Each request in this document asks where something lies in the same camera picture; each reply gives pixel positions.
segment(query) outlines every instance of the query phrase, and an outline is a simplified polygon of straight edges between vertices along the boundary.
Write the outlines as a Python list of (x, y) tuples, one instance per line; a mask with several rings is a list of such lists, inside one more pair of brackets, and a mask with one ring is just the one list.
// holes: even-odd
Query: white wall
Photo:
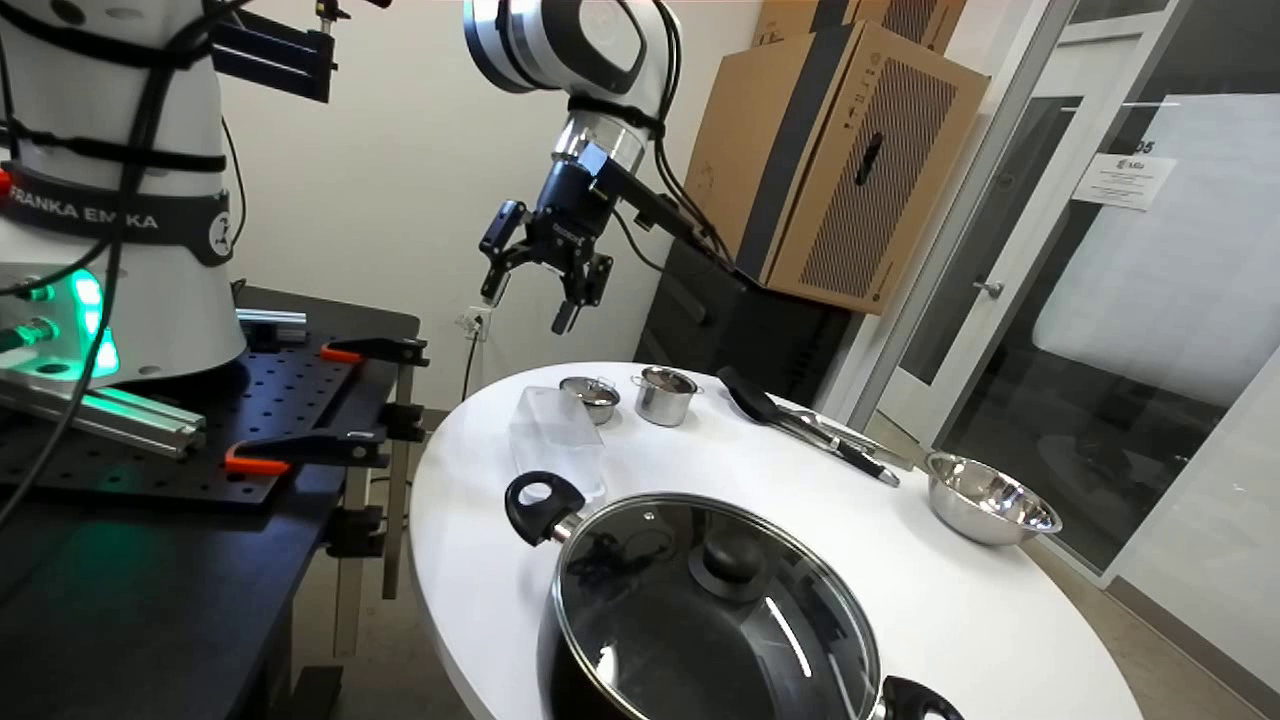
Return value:
[[(667, 0), (685, 20), (685, 95), (667, 148), (685, 166), (723, 53), (749, 44), (759, 0)], [(262, 0), (263, 17), (314, 22), (304, 0)], [(468, 334), (460, 315), (479, 305), (479, 231), (507, 197), (532, 198), (563, 120), (563, 95), (503, 95), (471, 67), (460, 36), (460, 0), (395, 0), (389, 11), (348, 4), (340, 22), (340, 77), (332, 103), (287, 98), (252, 83), (224, 83), (252, 186), (252, 220), (237, 273), (263, 289), (382, 305), (424, 318), (431, 366), (420, 399), (457, 402)], [(667, 238), (642, 238), (664, 259)], [(499, 379), (552, 360), (632, 356), (658, 273), (617, 255), (605, 309), (581, 315), (573, 334), (552, 334), (561, 282), (526, 267), (479, 356), (479, 375)]]
[(1280, 352), (1123, 542), (1123, 575), (1280, 693)]

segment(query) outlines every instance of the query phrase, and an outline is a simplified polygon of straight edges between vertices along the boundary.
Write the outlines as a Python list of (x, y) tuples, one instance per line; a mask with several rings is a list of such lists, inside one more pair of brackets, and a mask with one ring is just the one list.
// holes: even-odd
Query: green light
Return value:
[[(82, 334), (86, 342), (94, 342), (96, 329), (106, 325), (106, 289), (94, 273), (76, 273), (70, 282), (76, 292)], [(117, 333), (107, 329), (96, 352), (94, 375), (117, 375), (117, 372), (121, 372), (121, 349), (117, 349)]]
[(96, 372), (94, 375), (117, 375), (121, 372), (121, 352), (114, 333), (106, 334), (106, 349), (96, 349)]
[(76, 273), (76, 276), (72, 276), (72, 292), (76, 292), (76, 298), (82, 298), (86, 309), (106, 309), (106, 289), (96, 282), (94, 273)]

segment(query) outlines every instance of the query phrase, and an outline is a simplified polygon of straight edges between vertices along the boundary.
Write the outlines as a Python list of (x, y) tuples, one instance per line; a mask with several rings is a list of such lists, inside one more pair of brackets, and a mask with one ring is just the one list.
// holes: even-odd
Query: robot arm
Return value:
[(503, 92), (568, 92), (568, 123), (537, 202), (507, 198), (479, 238), (499, 298), (507, 273), (552, 265), (563, 305), (552, 333), (568, 333), (584, 305), (601, 305), (614, 259), (598, 253), (617, 198), (677, 238), (706, 245), (706, 224), (632, 170), (659, 145), (671, 108), (679, 22), (664, 0), (468, 0), (468, 53)]

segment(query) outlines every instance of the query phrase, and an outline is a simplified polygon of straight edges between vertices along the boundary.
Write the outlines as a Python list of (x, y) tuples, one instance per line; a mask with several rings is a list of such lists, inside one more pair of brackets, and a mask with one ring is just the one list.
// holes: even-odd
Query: door frame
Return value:
[(945, 402), (930, 392), (930, 383), (921, 383), (918, 375), (901, 372), (901, 360), (909, 356), (909, 349), (911, 349), (931, 298), (941, 295), (945, 276), (948, 276), (951, 259), (959, 255), (959, 249), (967, 238), (967, 228), (974, 228), (974, 220), (977, 220), (977, 213), (986, 202), (986, 192), (965, 192), (965, 186), (989, 186), (998, 178), (1004, 156), (1011, 152), (1011, 138), (1021, 130), (1021, 120), (1025, 120), (1025, 113), (1027, 113), (1027, 103), (1038, 95), (1038, 83), (1039, 83), (1047, 60), (1051, 60), (1051, 53), (1075, 47), (1075, 44), (1140, 41), (1137, 53), (1150, 55), (1150, 65), (1133, 67), (1133, 77), (1123, 77), (1123, 83), (1120, 83), (1123, 92), (1115, 92), (1115, 115), (1120, 115), (1123, 98), (1151, 73), (1151, 60), (1169, 44), (1169, 29), (1175, 29), (1175, 20), (1182, 20), (1182, 11), (1189, 4), (1194, 0), (1169, 0), (1169, 9), (1159, 9), (1159, 11), (1120, 17), (1120, 20), (1093, 20), (1093, 22), (1069, 22), (1075, 4), (1071, 9), (1051, 4), (1043, 11), (1021, 73), (1008, 83), (1000, 113), (991, 115), (991, 130), (986, 137), (986, 145), (981, 145), (974, 166), (965, 170), (965, 178), (951, 186), (951, 202), (948, 202), (948, 213), (941, 220), (941, 231), (935, 231), (930, 255), (921, 259), (901, 309), (892, 309), (882, 318), (864, 318), (864, 329), (853, 334), (853, 342), (849, 342), (849, 352), (841, 360), (841, 372), (834, 372), (834, 379), (828, 379), (828, 392), (824, 392), (824, 402), (821, 402), (824, 413), (849, 415), (855, 426), (864, 426), (871, 421), (871, 413), (886, 407), (892, 421), (918, 425), (909, 432), (918, 440), (926, 440), (926, 442), (931, 442), (958, 421), (958, 407), (965, 402), (965, 396), (974, 392), (977, 372), (986, 366), (989, 352), (1004, 334), (1004, 318), (1011, 310), (1011, 298), (1021, 298), (1021, 289), (1025, 289), (1025, 282), (1004, 289), (1004, 295), (1000, 295), (1004, 310), (1000, 310), (1000, 325), (986, 329), (989, 333), (986, 352), (977, 352), (965, 372), (958, 372), (958, 366), (951, 366), (951, 375), (941, 372), (941, 379), (948, 379)]

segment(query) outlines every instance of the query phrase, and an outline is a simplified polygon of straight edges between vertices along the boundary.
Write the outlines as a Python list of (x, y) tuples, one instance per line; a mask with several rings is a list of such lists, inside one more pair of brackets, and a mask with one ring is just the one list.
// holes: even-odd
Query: stainless steel pot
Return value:
[(548, 714), (959, 720), (882, 652), (849, 585), (776, 522), (706, 497), (584, 511), (552, 473), (503, 497), (528, 542), (561, 539), (540, 684)]

